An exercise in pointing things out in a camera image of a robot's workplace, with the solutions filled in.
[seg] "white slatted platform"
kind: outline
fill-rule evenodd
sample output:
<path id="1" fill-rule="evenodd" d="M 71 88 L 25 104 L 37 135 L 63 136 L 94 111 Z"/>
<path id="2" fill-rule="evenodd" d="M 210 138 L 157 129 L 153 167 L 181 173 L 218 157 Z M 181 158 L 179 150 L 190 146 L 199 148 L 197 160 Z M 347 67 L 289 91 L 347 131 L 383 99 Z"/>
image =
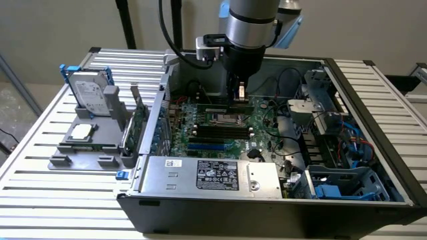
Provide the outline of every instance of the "white slatted platform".
<path id="1" fill-rule="evenodd" d="M 85 60 L 91 67 L 111 66 L 117 85 L 121 87 L 121 100 L 129 109 L 135 108 L 130 86 L 139 82 L 143 101 L 151 105 L 154 91 L 159 87 L 162 77 L 163 53 L 141 50 L 103 49 Z M 347 68 L 353 83 L 358 86 L 375 86 L 370 91 L 382 91 L 381 100 L 363 99 L 369 107 L 379 112 L 375 119 L 387 125 L 399 126 L 398 129 L 418 131 L 420 125 L 406 114 L 403 107 L 385 92 L 385 86 L 373 79 L 367 66 L 359 61 L 341 61 L 341 67 Z M 395 108 L 399 113 L 394 118 L 382 114 L 382 107 Z M 42 117 L 31 128 L 18 149 L 0 168 L 0 238 L 7 239 L 94 239 L 94 240 L 141 240 L 141 239 L 193 239 L 222 240 L 245 238 L 143 235 L 137 230 L 127 215 L 117 202 L 113 189 L 123 189 L 118 185 L 113 171 L 51 171 L 49 158 L 55 153 L 55 145 L 63 139 L 67 129 L 77 116 L 77 100 L 67 86 L 63 87 Z M 406 146 L 402 141 L 425 141 L 424 135 L 390 133 L 391 139 L 398 140 L 397 146 Z M 405 152 L 405 161 L 414 171 L 420 181 L 427 189 L 427 164 L 424 159 L 426 143 L 414 152 Z M 409 226 L 390 225 L 363 240 L 426 240 L 427 218 Z"/>

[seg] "power supply label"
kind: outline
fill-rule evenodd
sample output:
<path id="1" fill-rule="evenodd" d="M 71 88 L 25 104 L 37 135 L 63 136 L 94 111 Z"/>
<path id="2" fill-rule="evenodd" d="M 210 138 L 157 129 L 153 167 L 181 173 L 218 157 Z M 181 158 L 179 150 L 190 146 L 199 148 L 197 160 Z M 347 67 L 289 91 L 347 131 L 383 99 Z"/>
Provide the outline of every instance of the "power supply label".
<path id="1" fill-rule="evenodd" d="M 238 173 L 235 161 L 198 161 L 195 186 L 203 190 L 239 191 Z"/>

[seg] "metal grating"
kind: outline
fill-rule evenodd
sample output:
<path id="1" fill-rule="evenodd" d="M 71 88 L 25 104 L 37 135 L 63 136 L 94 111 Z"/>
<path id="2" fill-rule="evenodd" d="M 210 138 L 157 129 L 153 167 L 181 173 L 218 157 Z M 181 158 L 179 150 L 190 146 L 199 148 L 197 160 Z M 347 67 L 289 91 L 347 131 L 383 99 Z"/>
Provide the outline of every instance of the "metal grating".
<path id="1" fill-rule="evenodd" d="M 133 109 L 131 82 L 147 83 L 147 86 L 141 85 L 142 95 L 155 89 L 162 76 L 162 59 L 163 52 L 103 49 L 99 54 L 89 54 L 83 65 L 111 66 L 115 82 L 121 86 L 121 100 Z M 343 61 L 342 64 L 347 68 L 355 64 L 361 69 L 367 68 L 358 61 Z M 150 94 L 145 94 L 145 99 L 145 103 L 153 103 Z M 0 238 L 214 239 L 205 236 L 143 235 L 135 231 L 117 202 L 113 190 L 126 189 L 130 183 L 117 183 L 114 171 L 49 169 L 49 158 L 55 153 L 55 145 L 63 139 L 77 116 L 75 106 L 77 100 L 65 86 L 0 168 Z M 425 181 L 422 183 L 426 183 L 424 186 L 427 189 L 426 162 L 420 161 L 417 156 L 405 157 L 405 161 L 414 174 Z M 425 240 L 426 225 L 427 218 L 409 226 L 390 225 L 363 240 Z"/>

